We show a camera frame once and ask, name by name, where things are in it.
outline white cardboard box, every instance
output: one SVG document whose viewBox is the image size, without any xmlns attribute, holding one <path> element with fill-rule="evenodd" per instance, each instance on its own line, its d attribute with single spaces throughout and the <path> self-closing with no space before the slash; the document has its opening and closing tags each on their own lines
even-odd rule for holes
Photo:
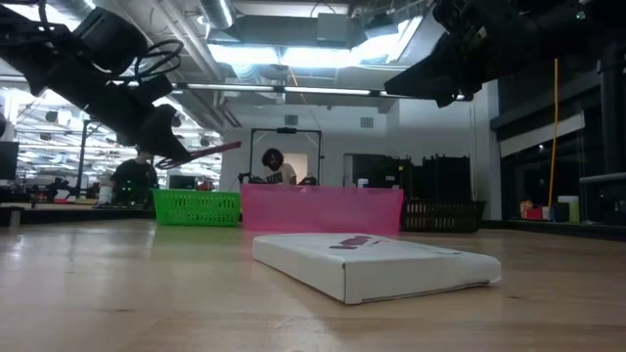
<svg viewBox="0 0 626 352">
<path fill-rule="evenodd" d="M 362 234 L 257 237 L 252 257 L 346 304 L 488 286 L 501 275 L 487 255 Z"/>
</svg>

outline green plastic basket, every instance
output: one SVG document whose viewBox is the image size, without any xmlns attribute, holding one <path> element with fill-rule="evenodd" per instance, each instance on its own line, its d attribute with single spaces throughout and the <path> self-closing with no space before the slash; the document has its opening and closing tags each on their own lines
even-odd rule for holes
<svg viewBox="0 0 626 352">
<path fill-rule="evenodd" d="M 153 190 L 156 220 L 163 225 L 233 227 L 239 224 L 241 196 L 227 192 Z"/>
</svg>

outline black basket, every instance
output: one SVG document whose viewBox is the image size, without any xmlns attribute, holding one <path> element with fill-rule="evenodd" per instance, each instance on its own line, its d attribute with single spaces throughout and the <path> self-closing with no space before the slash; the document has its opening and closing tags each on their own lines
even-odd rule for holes
<svg viewBox="0 0 626 352">
<path fill-rule="evenodd" d="M 405 200 L 402 230 L 471 234 L 480 229 L 484 209 L 484 201 Z"/>
</svg>

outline pink basket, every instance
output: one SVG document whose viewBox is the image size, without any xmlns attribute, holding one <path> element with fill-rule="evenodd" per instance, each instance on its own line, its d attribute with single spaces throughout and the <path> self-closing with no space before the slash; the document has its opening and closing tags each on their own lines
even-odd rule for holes
<svg viewBox="0 0 626 352">
<path fill-rule="evenodd" d="M 244 228 L 396 235 L 403 198 L 400 190 L 244 185 Z"/>
</svg>

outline wooden table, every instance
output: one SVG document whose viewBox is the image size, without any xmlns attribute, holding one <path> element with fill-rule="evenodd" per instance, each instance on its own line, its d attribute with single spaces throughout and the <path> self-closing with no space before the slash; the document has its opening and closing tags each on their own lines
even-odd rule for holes
<svg viewBox="0 0 626 352">
<path fill-rule="evenodd" d="M 504 280 L 348 307 L 251 261 L 238 229 L 128 220 L 7 231 L 2 352 L 626 351 L 623 242 L 407 235 L 493 255 Z"/>
</svg>

